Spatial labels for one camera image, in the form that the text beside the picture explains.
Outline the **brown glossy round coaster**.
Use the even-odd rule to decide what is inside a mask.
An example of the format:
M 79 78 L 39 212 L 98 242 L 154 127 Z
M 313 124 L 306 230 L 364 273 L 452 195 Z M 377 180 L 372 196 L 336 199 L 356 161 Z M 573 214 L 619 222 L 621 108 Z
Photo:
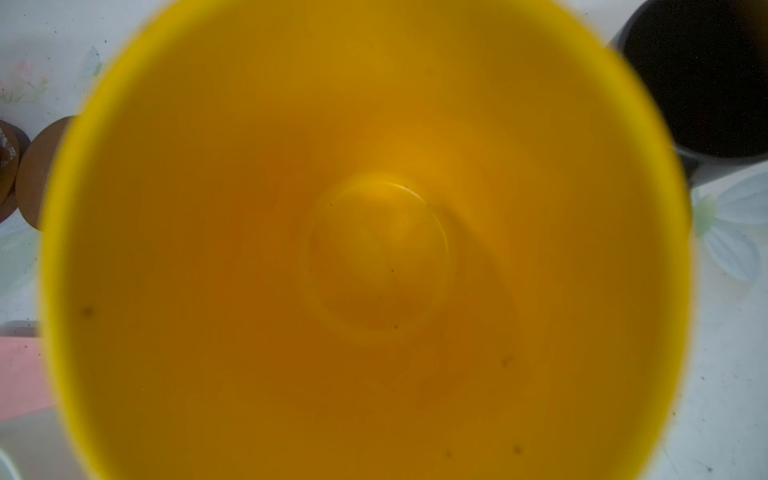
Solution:
M 21 129 L 1 121 L 1 222 L 17 209 L 15 182 L 21 159 L 29 145 L 30 139 Z

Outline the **dark brown round coaster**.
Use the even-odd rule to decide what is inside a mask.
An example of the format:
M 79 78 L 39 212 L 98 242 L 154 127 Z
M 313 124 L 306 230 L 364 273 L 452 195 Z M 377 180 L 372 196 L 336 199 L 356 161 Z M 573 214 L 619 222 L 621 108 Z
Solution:
M 24 220 L 39 230 L 41 212 L 51 167 L 60 142 L 74 116 L 63 117 L 45 127 L 23 154 L 15 182 L 16 201 Z

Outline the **yellow mug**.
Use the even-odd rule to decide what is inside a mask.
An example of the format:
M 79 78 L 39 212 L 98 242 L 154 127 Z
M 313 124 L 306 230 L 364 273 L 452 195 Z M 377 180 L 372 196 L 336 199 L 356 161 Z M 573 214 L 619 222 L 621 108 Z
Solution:
M 177 1 L 71 121 L 45 358 L 92 479 L 635 479 L 687 188 L 550 1 Z

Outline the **black mug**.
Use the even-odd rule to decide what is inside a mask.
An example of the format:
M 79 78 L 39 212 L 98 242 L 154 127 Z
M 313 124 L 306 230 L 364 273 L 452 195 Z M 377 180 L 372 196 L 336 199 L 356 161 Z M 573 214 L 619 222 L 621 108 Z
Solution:
M 610 44 L 662 113 L 689 188 L 766 161 L 766 2 L 646 1 Z

